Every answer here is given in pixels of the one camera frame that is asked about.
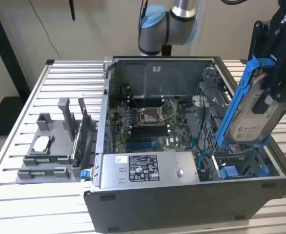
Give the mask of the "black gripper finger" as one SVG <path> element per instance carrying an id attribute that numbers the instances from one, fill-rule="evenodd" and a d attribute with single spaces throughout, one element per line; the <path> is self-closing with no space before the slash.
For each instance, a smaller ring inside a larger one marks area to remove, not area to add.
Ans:
<path id="1" fill-rule="evenodd" d="M 252 108 L 253 113 L 264 114 L 274 101 L 286 105 L 286 63 L 272 68 L 260 89 L 263 92 Z"/>
<path id="2" fill-rule="evenodd" d="M 261 20 L 254 23 L 247 60 L 251 60 L 253 56 L 258 57 L 260 55 L 266 42 L 269 23 L 270 21 Z"/>

